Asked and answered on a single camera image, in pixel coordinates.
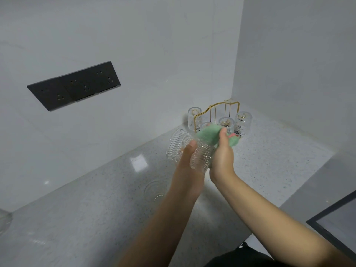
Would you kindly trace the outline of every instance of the finger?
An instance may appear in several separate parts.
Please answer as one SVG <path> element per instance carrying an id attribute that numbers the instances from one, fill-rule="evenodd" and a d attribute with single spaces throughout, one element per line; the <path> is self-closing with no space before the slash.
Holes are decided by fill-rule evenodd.
<path id="1" fill-rule="evenodd" d="M 184 148 L 182 157 L 180 159 L 179 165 L 181 166 L 189 166 L 190 158 L 197 148 L 197 141 L 192 139 L 190 143 Z"/>
<path id="2" fill-rule="evenodd" d="M 223 127 L 219 132 L 219 146 L 229 146 L 229 137 L 226 133 L 226 127 Z"/>

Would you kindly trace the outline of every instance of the black frame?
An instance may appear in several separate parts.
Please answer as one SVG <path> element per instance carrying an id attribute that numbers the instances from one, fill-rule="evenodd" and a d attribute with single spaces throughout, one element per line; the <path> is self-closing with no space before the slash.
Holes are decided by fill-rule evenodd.
<path id="1" fill-rule="evenodd" d="M 329 213 L 336 211 L 341 206 L 349 203 L 350 201 L 356 198 L 356 190 L 346 197 L 342 198 L 338 202 L 334 203 L 332 206 L 326 208 L 324 211 L 318 213 L 311 219 L 307 221 L 307 224 L 315 229 L 320 235 L 322 235 L 325 239 L 327 239 L 330 243 L 332 243 L 337 249 L 342 251 L 346 256 L 348 256 L 353 261 L 356 261 L 356 253 L 349 249 L 346 245 L 344 245 L 339 239 L 337 239 L 334 235 L 324 229 L 319 223 L 318 220 L 328 215 Z"/>

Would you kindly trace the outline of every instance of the gray speckled countertop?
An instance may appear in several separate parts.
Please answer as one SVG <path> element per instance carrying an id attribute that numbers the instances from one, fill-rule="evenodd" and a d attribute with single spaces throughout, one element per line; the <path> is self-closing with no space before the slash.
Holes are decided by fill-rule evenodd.
<path id="1" fill-rule="evenodd" d="M 234 147 L 235 170 L 280 206 L 334 153 L 246 106 L 241 110 L 251 112 L 253 122 Z M 146 185 L 170 182 L 174 164 L 165 152 L 173 132 L 15 211 L 0 237 L 0 266 L 107 266 L 153 213 L 143 198 Z M 207 177 L 171 266 L 202 266 L 249 235 Z"/>

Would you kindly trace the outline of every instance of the gold metal rack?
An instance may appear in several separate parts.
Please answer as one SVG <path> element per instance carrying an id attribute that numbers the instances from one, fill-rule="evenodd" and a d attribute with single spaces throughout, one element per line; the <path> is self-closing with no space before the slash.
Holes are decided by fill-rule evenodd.
<path id="1" fill-rule="evenodd" d="M 199 114 L 195 115 L 195 116 L 194 116 L 194 133 L 197 132 L 197 127 L 196 127 L 196 125 L 195 125 L 195 120 L 196 120 L 196 118 L 197 118 L 198 116 L 201 116 L 201 115 L 207 113 L 207 112 L 210 110 L 210 122 L 212 122 L 212 121 L 211 121 L 211 109 L 212 109 L 212 108 L 215 108 L 214 123 L 216 123 L 216 106 L 217 106 L 217 105 L 225 104 L 225 114 L 224 114 L 224 117 L 226 117 L 226 105 L 229 105 L 229 117 L 230 117 L 230 113 L 231 113 L 231 105 L 234 105 L 234 104 L 237 104 L 237 105 L 238 105 L 238 110 L 236 111 L 236 113 L 238 113 L 238 111 L 239 111 L 239 109 L 240 109 L 240 102 L 238 102 L 238 101 L 236 101 L 236 102 L 228 102 L 228 101 L 229 101 L 229 99 L 228 99 L 228 100 L 225 100 L 224 102 L 219 102 L 219 103 L 216 103 L 216 104 L 214 104 L 214 105 L 210 105 L 210 106 L 205 110 L 205 112 L 202 112 L 202 113 L 199 113 Z"/>

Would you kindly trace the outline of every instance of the green cloth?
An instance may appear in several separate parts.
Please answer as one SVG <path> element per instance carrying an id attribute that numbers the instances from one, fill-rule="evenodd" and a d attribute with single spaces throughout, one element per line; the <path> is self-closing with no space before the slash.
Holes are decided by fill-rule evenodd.
<path id="1" fill-rule="evenodd" d="M 210 146 L 218 146 L 219 143 L 219 132 L 222 129 L 222 126 L 211 124 L 205 127 L 203 130 L 197 132 L 196 136 L 203 142 Z M 229 145 L 231 147 L 238 144 L 240 137 L 232 136 L 229 137 Z"/>

